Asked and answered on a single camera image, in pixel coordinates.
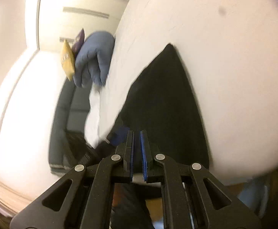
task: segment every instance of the folded black fabric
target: folded black fabric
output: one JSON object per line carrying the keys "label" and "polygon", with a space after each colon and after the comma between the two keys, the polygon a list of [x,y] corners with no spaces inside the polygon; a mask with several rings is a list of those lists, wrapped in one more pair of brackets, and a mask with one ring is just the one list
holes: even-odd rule
{"label": "folded black fabric", "polygon": [[132,84],[118,118],[130,130],[146,130],[149,141],[175,161],[187,165],[199,162],[209,167],[195,98],[171,44]]}

